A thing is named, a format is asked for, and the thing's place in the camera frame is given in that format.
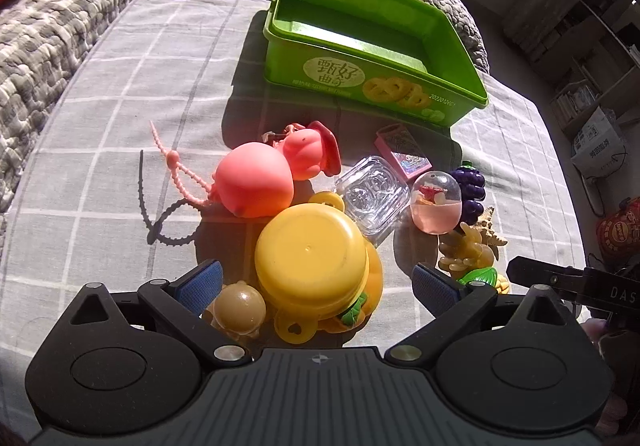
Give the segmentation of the person's right hand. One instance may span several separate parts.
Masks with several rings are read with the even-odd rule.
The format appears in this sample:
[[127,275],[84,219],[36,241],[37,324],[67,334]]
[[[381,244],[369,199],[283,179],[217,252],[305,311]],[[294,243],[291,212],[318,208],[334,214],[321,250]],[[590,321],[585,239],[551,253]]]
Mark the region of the person's right hand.
[[639,333],[612,330],[605,319],[582,324],[612,374],[613,384],[596,432],[605,445],[639,444]]

